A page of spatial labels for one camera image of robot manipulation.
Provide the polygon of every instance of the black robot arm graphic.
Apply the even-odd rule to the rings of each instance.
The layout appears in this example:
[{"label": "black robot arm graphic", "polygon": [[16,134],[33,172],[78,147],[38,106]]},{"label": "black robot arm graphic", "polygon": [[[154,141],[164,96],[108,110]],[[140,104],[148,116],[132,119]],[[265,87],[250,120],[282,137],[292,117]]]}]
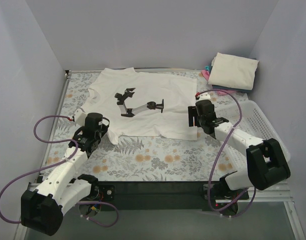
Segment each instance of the black robot arm graphic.
[{"label": "black robot arm graphic", "polygon": [[136,114],[139,114],[143,111],[146,110],[156,110],[156,109],[160,109],[161,113],[163,113],[163,109],[164,109],[164,99],[162,99],[162,103],[161,104],[157,104],[155,101],[149,101],[147,104],[144,104],[142,106],[136,107],[136,108],[127,108],[125,106],[125,100],[127,98],[132,98],[135,87],[133,88],[127,88],[124,91],[124,94],[120,94],[120,93],[116,93],[115,94],[115,98],[117,99],[117,105],[119,106],[119,109],[121,111],[121,116],[122,117],[127,117],[127,118],[132,118],[134,117]]}]

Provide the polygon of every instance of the cable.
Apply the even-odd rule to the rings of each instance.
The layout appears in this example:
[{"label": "cable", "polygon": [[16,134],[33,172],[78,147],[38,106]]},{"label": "cable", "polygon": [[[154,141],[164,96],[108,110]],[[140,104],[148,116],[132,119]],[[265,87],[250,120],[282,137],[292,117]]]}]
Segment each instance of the cable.
[{"label": "cable", "polygon": [[[222,151],[223,151],[225,145],[228,143],[229,138],[230,138],[230,136],[232,135],[232,133],[233,133],[233,131],[234,131],[234,128],[235,128],[237,125],[239,125],[239,123],[242,121],[242,109],[241,109],[241,106],[240,106],[238,100],[237,100],[232,94],[228,93],[227,91],[221,90],[221,89],[211,89],[211,90],[206,90],[206,91],[198,92],[195,96],[197,97],[197,96],[199,96],[200,94],[204,94],[204,93],[208,93],[208,92],[213,92],[213,91],[223,92],[223,93],[226,93],[226,94],[230,95],[230,96],[233,98],[233,100],[236,102],[237,107],[238,107],[238,111],[239,111],[239,119],[238,119],[238,121],[233,125],[233,128],[229,131],[228,135],[226,136],[226,139],[224,140],[222,146],[220,147],[220,149],[219,149],[219,151],[218,151],[218,153],[217,153],[217,155],[216,155],[216,158],[215,158],[215,160],[214,160],[214,163],[213,163],[213,166],[212,166],[210,175],[209,175],[208,183],[207,183],[207,201],[208,201],[208,205],[209,205],[209,207],[210,207],[213,211],[215,211],[215,212],[220,212],[220,211],[223,211],[223,210],[229,208],[229,207],[230,207],[231,205],[233,205],[234,203],[236,203],[236,202],[240,199],[240,197],[248,190],[248,188],[244,189],[236,198],[234,198],[230,203],[228,203],[228,204],[225,205],[224,207],[221,207],[221,208],[219,208],[219,209],[213,208],[212,203],[211,203],[211,181],[212,181],[212,176],[213,176],[213,174],[214,174],[215,167],[216,167],[216,165],[217,165],[217,163],[218,163],[218,161],[219,161],[220,155],[221,155],[221,153],[222,153]],[[251,204],[252,204],[252,202],[253,202],[253,200],[254,200],[254,198],[255,198],[255,195],[256,195],[256,188],[254,188],[253,197],[252,197],[252,199],[250,200],[249,204],[246,206],[246,208],[245,208],[242,212],[236,214],[235,216],[231,216],[231,217],[238,217],[238,216],[242,215],[243,213],[245,213],[245,212],[249,209],[249,207],[251,206]]]},{"label": "cable", "polygon": [[113,225],[115,225],[118,220],[119,220],[119,217],[120,217],[120,213],[119,213],[119,210],[113,205],[113,204],[110,204],[108,202],[104,202],[104,201],[79,201],[77,203],[78,205],[89,205],[89,204],[99,204],[99,205],[107,205],[107,206],[110,206],[111,208],[113,208],[116,212],[116,219],[114,220],[114,222],[110,223],[110,224],[103,224],[91,217],[88,217],[86,215],[81,215],[82,217],[86,218],[87,220],[90,220],[91,222],[101,226],[101,227],[104,227],[104,228],[109,228],[109,227],[112,227]]},{"label": "cable", "polygon": [[[62,115],[49,115],[49,116],[45,116],[45,117],[41,118],[40,120],[38,120],[37,123],[35,124],[34,129],[33,129],[34,136],[37,138],[37,140],[39,140],[39,141],[41,141],[41,142],[43,142],[43,143],[48,143],[48,144],[57,144],[57,143],[64,143],[64,142],[74,142],[74,143],[75,143],[75,150],[74,150],[74,152],[68,157],[68,159],[71,159],[71,158],[77,153],[77,151],[78,151],[79,145],[78,145],[78,142],[77,142],[77,141],[75,141],[75,140],[73,140],[73,139],[65,139],[65,140],[58,140],[58,141],[47,141],[47,140],[43,140],[43,139],[41,139],[41,138],[38,137],[38,135],[37,135],[37,127],[38,127],[38,125],[39,125],[40,122],[42,122],[44,119],[48,119],[48,118],[65,118],[65,119],[68,119],[69,121],[72,121],[72,119],[71,119],[70,117],[68,117],[68,116],[62,116]],[[38,172],[43,171],[43,170],[46,170],[46,169],[50,169],[50,168],[56,167],[56,166],[61,165],[61,164],[65,163],[65,162],[66,162],[66,160],[62,160],[62,161],[59,161],[59,162],[57,162],[57,163],[55,163],[55,164],[52,164],[52,165],[49,165],[49,166],[44,166],[44,167],[41,167],[41,168],[36,169],[36,170],[33,170],[33,171],[29,171],[29,172],[27,172],[27,173],[24,173],[24,174],[22,174],[22,175],[20,175],[20,176],[18,176],[18,177],[16,177],[16,178],[14,178],[13,180],[11,180],[8,184],[6,184],[6,185],[2,188],[2,190],[1,190],[1,192],[0,192],[0,201],[1,201],[1,197],[2,197],[3,193],[5,192],[5,190],[6,190],[11,184],[13,184],[14,182],[16,182],[17,180],[19,180],[19,179],[21,179],[21,178],[24,178],[24,177],[26,177],[26,176],[28,176],[28,175],[38,173]],[[21,223],[21,221],[14,221],[14,220],[7,219],[7,218],[2,214],[1,208],[0,208],[0,218],[1,218],[2,220],[4,220],[5,222],[10,223],[10,224],[20,224],[20,223]]]}]

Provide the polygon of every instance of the plastic basket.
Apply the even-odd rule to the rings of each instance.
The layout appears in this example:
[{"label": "plastic basket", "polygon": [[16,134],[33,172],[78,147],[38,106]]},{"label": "plastic basket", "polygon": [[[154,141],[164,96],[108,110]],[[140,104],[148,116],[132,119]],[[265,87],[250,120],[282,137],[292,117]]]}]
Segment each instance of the plastic basket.
[{"label": "plastic basket", "polygon": [[[237,128],[264,140],[271,138],[278,140],[285,159],[289,161],[291,158],[289,151],[260,107],[254,101],[250,100],[240,102],[239,104],[242,109],[242,121]],[[232,124],[236,123],[240,117],[239,109],[236,103],[229,104],[224,107],[218,107],[215,111],[217,117],[226,118]],[[235,169],[244,169],[247,167],[246,157],[233,147],[226,146],[224,151]]]}]

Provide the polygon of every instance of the gray wall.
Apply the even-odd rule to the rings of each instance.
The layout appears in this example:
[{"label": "gray wall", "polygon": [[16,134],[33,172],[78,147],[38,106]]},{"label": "gray wall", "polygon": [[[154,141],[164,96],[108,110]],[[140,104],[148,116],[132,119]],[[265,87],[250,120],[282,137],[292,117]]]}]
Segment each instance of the gray wall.
[{"label": "gray wall", "polygon": [[[41,166],[45,144],[35,140],[35,122],[55,113],[64,72],[24,0],[0,0],[0,190],[11,179]],[[47,138],[51,121],[38,133]],[[1,208],[20,217],[20,199],[29,180],[12,185]],[[13,239],[17,225],[0,219],[0,240]]]},{"label": "gray wall", "polygon": [[278,0],[26,0],[64,69],[201,69],[247,57]]},{"label": "gray wall", "polygon": [[306,235],[306,0],[280,0],[251,58],[259,60],[251,98],[291,153],[289,184]]}]

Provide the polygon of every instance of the gray leaf pattern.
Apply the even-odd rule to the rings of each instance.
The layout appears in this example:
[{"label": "gray leaf pattern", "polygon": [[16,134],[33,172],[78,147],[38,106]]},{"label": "gray leaf pattern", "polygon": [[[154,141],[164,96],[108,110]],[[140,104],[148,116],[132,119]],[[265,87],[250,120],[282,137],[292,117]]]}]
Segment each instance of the gray leaf pattern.
[{"label": "gray leaf pattern", "polygon": [[[198,71],[161,73],[197,79],[197,92],[211,89]],[[61,115],[72,116],[75,110],[84,104],[89,97],[89,85],[99,75],[94,72],[72,74],[60,110]],[[233,103],[230,96],[219,96],[215,92],[210,95],[216,108]],[[234,96],[239,101],[248,100],[245,93],[235,93]],[[53,140],[69,139],[78,128],[78,125],[66,119],[59,119]],[[197,141],[121,136],[118,145],[113,145],[105,135],[98,149],[80,167],[76,177],[80,174],[91,174],[100,181],[207,181],[221,143],[204,134],[200,128],[197,131]],[[67,146],[67,143],[53,144],[43,165],[58,162]],[[217,167],[213,175],[215,181],[233,171],[225,152],[218,164],[226,170]],[[51,170],[43,171],[44,177]]]}]

